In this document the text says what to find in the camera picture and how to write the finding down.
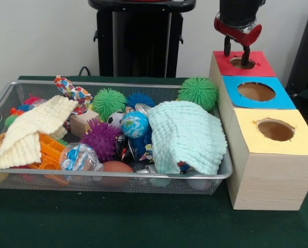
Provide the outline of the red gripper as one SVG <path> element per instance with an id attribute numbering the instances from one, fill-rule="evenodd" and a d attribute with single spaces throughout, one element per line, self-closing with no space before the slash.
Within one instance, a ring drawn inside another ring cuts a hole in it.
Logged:
<path id="1" fill-rule="evenodd" d="M 236 27 L 225 24 L 222 21 L 220 13 L 217 13 L 214 19 L 214 28 L 225 36 L 224 56 L 229 56 L 231 52 L 231 40 L 243 45 L 244 53 L 241 59 L 241 65 L 247 66 L 250 56 L 250 45 L 252 45 L 262 32 L 262 25 L 257 23 L 256 19 L 249 25 Z"/>

